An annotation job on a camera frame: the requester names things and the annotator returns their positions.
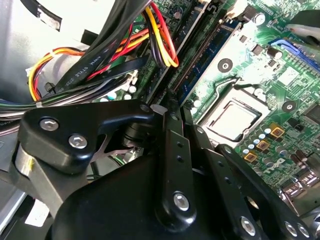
chip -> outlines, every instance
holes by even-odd
[[[264,50],[264,48],[262,47],[262,46],[260,46],[259,44],[257,44],[254,48],[253,48],[253,50],[252,50],[252,52],[255,54],[255,55],[260,55],[261,53],[262,53],[262,51]]]
[[[279,127],[275,123],[271,123],[270,128],[271,128],[270,134],[276,138],[280,138],[283,134],[285,134],[285,130],[283,130],[281,127]]]
[[[261,149],[262,151],[268,149],[270,146],[270,143],[268,143],[267,141],[265,140],[261,140],[261,142],[259,142],[259,144],[256,145],[256,147],[258,149]]]
[[[320,125],[320,105],[317,103],[309,108],[304,115],[312,122]]]
[[[252,152],[249,152],[245,157],[244,160],[248,161],[249,163],[252,163],[257,159],[257,155],[253,154]]]

hole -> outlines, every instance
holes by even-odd
[[[180,163],[184,163],[185,160],[181,157],[181,156],[177,156],[176,159],[180,162]]]
[[[309,44],[313,45],[313,46],[320,46],[320,41],[318,39],[316,39],[314,36],[307,36],[306,40]]]
[[[224,180],[226,181],[227,184],[230,184],[230,185],[232,184],[229,178],[225,177]]]
[[[176,144],[178,145],[179,148],[183,148],[184,147],[184,145],[179,141]]]

black capacitor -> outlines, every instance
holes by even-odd
[[[297,151],[295,151],[295,154],[297,155],[297,157],[300,159],[300,161],[302,162],[306,162],[308,160],[307,156],[305,155],[305,153],[298,149]]]
[[[266,53],[273,59],[279,60],[282,58],[283,53],[282,51],[275,49],[273,47],[268,48],[268,50],[266,51]]]
[[[306,168],[306,165],[304,165],[304,163],[302,161],[300,161],[300,159],[298,158],[297,155],[291,154],[290,158],[299,168],[301,168],[301,169],[305,169]]]

green wire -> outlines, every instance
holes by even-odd
[[[116,156],[112,156],[117,162],[119,162],[121,165],[125,165],[125,162],[122,161],[120,158],[116,157]]]

electronic component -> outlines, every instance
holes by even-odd
[[[220,53],[241,25],[240,22],[235,20],[225,21],[219,23],[215,29],[206,36],[196,54],[183,71],[184,74],[181,74],[176,79],[176,82],[181,83],[177,88],[178,101],[181,106],[188,100],[197,83],[205,76],[208,69],[212,71],[221,66],[220,71],[222,73],[230,71],[230,67],[232,68],[233,66],[232,61],[226,59],[219,65],[223,59],[220,57]]]
[[[260,129],[258,129],[257,131],[255,131],[255,134],[258,136],[258,138],[259,138],[260,140],[266,138],[266,134],[265,134],[262,130],[260,130]]]
[[[256,174],[258,174],[259,177],[261,177],[264,174],[258,166],[255,166],[252,169],[255,171]]]
[[[283,130],[280,126],[278,126],[274,122],[270,124],[270,129],[271,129],[270,134],[275,138],[280,138],[283,134],[285,134],[285,130]]]
[[[270,143],[268,143],[265,140],[261,140],[259,144],[256,145],[256,147],[262,151],[267,150],[269,146],[270,146]]]
[[[318,103],[313,104],[304,112],[304,116],[311,120],[311,122],[320,125],[320,105]]]
[[[252,49],[252,52],[253,52],[255,55],[259,56],[259,55],[262,53],[263,50],[264,50],[264,48],[263,48],[262,46],[260,46],[259,44],[257,44],[257,45]]]
[[[301,176],[298,177],[298,180],[309,188],[319,182],[319,178],[312,171],[306,171],[304,174],[301,174]]]
[[[275,39],[271,42],[269,42],[271,46],[280,46],[284,49],[286,49],[289,53],[306,63],[308,66],[313,68],[317,73],[320,73],[320,66],[317,62],[315,62],[313,59],[308,57],[301,51],[297,46],[295,46],[293,43],[289,42],[286,39]]]
[[[260,26],[265,23],[266,15],[263,12],[258,12],[256,15],[254,15],[252,21],[256,26]]]
[[[282,58],[282,56],[284,55],[282,51],[274,48],[274,47],[269,47],[266,50],[266,54],[268,54],[271,58],[275,59],[275,60],[279,60]]]
[[[216,144],[235,148],[269,113],[265,102],[232,85],[211,107],[200,125]]]
[[[300,161],[297,155],[291,154],[290,158],[299,168],[305,169],[307,167],[302,161]]]
[[[246,160],[249,163],[252,163],[253,161],[255,161],[257,159],[257,155],[255,155],[252,152],[249,152],[247,155],[244,156],[244,160]]]
[[[284,146],[277,146],[275,150],[282,157],[288,154],[288,150]]]
[[[246,10],[247,6],[247,0],[236,0],[234,4],[229,7],[225,16],[229,19],[234,19],[242,14]]]
[[[262,162],[264,163],[264,165],[267,167],[267,168],[273,168],[275,163],[271,160],[270,157],[265,157]]]
[[[305,189],[299,182],[288,181],[282,186],[283,191],[291,198],[295,198],[300,195]]]
[[[241,36],[241,38],[240,38],[240,42],[244,44],[244,43],[247,41],[247,39],[248,39],[248,37],[245,36],[245,35],[243,35],[243,36]]]
[[[292,111],[297,109],[297,103],[295,101],[286,101],[282,105],[282,110],[285,113],[291,113]]]
[[[300,161],[302,162],[306,162],[308,160],[307,156],[305,155],[305,153],[298,149],[297,151],[295,151],[295,155],[298,157],[298,159],[300,159]]]
[[[276,64],[277,64],[277,62],[275,60],[271,60],[271,61],[268,62],[268,65],[271,68],[273,68]]]
[[[125,94],[125,95],[123,96],[123,99],[124,99],[124,100],[131,100],[131,99],[132,99],[132,95],[129,94],[129,93],[127,93],[127,94]]]

